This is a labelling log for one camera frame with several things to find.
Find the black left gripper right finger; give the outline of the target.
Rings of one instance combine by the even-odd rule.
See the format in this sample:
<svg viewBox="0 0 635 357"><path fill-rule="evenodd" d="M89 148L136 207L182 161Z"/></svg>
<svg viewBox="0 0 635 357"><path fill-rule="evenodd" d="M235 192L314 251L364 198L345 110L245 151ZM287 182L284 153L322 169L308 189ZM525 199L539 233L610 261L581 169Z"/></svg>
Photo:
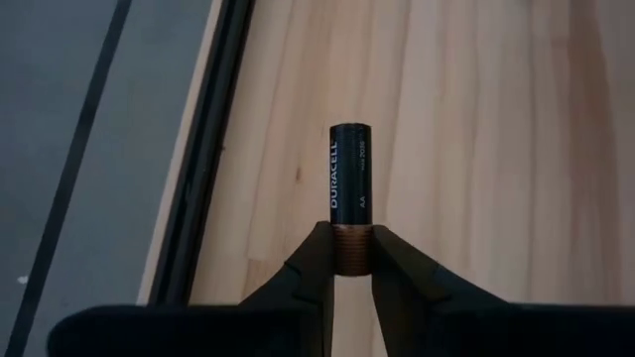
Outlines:
<svg viewBox="0 0 635 357"><path fill-rule="evenodd" d="M634 356L634 309L509 302L382 225L372 294L391 356Z"/></svg>

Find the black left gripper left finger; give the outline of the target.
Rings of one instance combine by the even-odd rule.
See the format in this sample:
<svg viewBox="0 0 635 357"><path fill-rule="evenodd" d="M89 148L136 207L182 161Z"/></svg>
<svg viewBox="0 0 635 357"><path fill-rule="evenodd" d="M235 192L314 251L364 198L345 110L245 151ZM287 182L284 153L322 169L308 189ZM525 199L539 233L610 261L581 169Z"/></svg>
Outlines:
<svg viewBox="0 0 635 357"><path fill-rule="evenodd" d="M321 221L282 268L234 305L103 305L52 329L53 357L326 356L333 235Z"/></svg>

